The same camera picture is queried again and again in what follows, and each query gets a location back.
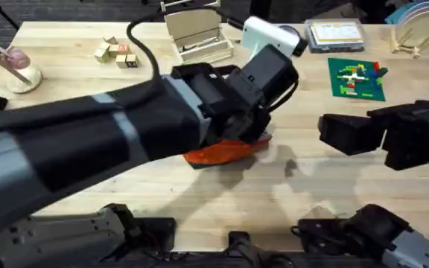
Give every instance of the green lego baseplate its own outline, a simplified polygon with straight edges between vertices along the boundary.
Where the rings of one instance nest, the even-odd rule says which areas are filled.
[[[328,58],[328,70],[333,96],[385,101],[382,78],[370,75],[373,62]]]

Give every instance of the wooden plate holder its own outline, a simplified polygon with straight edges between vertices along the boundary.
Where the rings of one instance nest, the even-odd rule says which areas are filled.
[[[429,45],[429,36],[423,39],[419,45],[408,47],[403,45],[409,38],[413,36],[413,29],[408,30],[403,36],[397,39],[395,27],[391,30],[390,35],[390,50],[392,53],[403,51],[411,54],[411,57],[416,59],[420,57],[420,52]]]
[[[180,0],[169,4],[162,1],[160,5],[162,11],[166,11],[166,7],[189,1]],[[220,0],[207,5],[219,7]],[[165,16],[165,22],[174,52],[182,64],[213,63],[232,57],[233,45],[221,30],[221,17],[212,10],[173,13]]]

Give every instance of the white plate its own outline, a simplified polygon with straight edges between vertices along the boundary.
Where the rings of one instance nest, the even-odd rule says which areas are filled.
[[[406,16],[408,16],[412,12],[415,12],[415,10],[418,10],[419,8],[423,7],[429,7],[429,1],[418,3],[410,7],[407,11],[405,11],[405,13],[403,13],[403,15],[400,16],[400,19],[398,19],[397,24],[401,24]]]
[[[416,16],[420,13],[428,12],[428,11],[429,11],[429,7],[419,8],[419,9],[413,11],[412,13],[408,14],[408,16],[405,16],[403,18],[403,20],[398,23],[398,25],[403,25],[405,22],[407,22],[409,19],[413,18],[414,16]]]
[[[413,17],[418,16],[419,14],[427,13],[427,12],[429,12],[429,7],[420,8],[420,9],[418,9],[418,10],[414,11],[414,12],[413,12],[413,13],[411,13],[409,16],[406,16],[406,17],[404,18],[403,22],[398,23],[398,24],[396,25],[397,30],[398,30],[400,27],[403,27],[403,25],[404,25],[406,22],[408,22],[410,19],[412,19]]]
[[[408,19],[401,27],[397,28],[396,36],[402,38],[410,29],[413,35],[403,45],[417,46],[429,37],[429,11],[420,13]]]

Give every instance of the small wooden cube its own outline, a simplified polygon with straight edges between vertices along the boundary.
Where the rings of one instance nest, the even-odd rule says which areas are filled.
[[[128,45],[110,45],[109,53],[111,57],[117,57],[117,55],[127,55],[130,53],[130,47]]]
[[[117,66],[119,68],[127,68],[127,64],[125,63],[126,58],[127,58],[127,55],[118,55],[115,58],[115,63],[117,63]]]
[[[104,50],[104,51],[108,51],[109,48],[110,48],[110,44],[107,43],[107,42],[102,42],[101,45],[99,45],[98,48],[101,49],[101,50]]]
[[[104,41],[110,45],[117,45],[117,39],[114,36],[105,36]]]
[[[103,49],[96,50],[94,57],[99,63],[107,63],[110,60],[109,52]]]
[[[127,58],[125,59],[125,63],[127,64],[128,68],[139,67],[139,59],[135,54],[128,54]]]

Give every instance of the wooden tabletop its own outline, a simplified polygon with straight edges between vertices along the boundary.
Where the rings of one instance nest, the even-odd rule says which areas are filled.
[[[42,85],[26,95],[4,88],[0,96],[9,107],[73,98],[140,83],[151,75],[147,58],[142,66],[119,69],[99,64],[92,53],[102,36],[128,43],[126,23],[25,22],[13,45],[22,48],[41,68]],[[294,25],[303,32],[302,25]],[[405,171],[384,166],[377,150],[344,156],[319,141],[317,119],[324,113],[365,115],[366,111],[417,99],[429,100],[429,48],[422,58],[391,54],[390,27],[364,25],[366,50],[351,54],[310,54],[293,64],[301,81],[294,96],[276,110],[268,129],[273,140],[254,158],[223,167],[193,170],[181,156],[134,168],[61,200],[38,214],[76,214],[97,211],[111,202],[125,203],[136,216],[174,217],[178,222],[175,250],[222,250],[227,233],[242,230],[266,249],[300,249],[289,228],[299,218],[335,214],[349,217],[375,203],[396,213],[429,238],[429,165]],[[224,26],[239,39],[241,32]],[[162,73],[176,65],[166,26],[138,26],[134,35],[156,55]],[[243,66],[250,51],[235,44],[235,56],[215,64]],[[386,102],[332,97],[327,58],[379,61],[389,69],[384,77]]]

